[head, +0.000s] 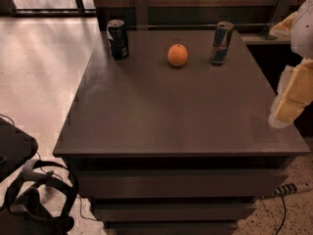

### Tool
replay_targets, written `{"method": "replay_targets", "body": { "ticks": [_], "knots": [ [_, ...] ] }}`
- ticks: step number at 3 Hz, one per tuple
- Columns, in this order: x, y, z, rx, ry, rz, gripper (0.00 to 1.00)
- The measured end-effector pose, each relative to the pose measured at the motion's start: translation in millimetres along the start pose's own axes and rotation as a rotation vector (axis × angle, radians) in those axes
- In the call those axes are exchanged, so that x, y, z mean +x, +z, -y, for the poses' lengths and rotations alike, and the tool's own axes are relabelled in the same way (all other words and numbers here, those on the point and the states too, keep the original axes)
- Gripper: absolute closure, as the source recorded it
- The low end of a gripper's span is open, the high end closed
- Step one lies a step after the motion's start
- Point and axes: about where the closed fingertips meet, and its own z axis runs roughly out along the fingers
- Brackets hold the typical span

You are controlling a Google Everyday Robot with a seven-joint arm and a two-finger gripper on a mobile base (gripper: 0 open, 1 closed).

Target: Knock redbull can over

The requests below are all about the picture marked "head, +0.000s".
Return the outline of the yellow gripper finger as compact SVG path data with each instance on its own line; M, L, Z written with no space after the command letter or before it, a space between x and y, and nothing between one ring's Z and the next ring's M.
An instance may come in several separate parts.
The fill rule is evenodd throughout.
M292 38L296 23L297 12L288 15L281 22L276 23L269 31L269 35L275 38Z
M285 128L313 102L313 60L304 58L295 68L283 70L268 123L274 128Z

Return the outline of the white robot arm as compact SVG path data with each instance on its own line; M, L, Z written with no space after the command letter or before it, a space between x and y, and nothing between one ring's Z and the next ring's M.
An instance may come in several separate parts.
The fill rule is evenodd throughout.
M270 32L275 36L288 35L291 50L302 57L295 68L286 66L283 70L268 117L272 127L285 128L313 102L313 0L305 0Z

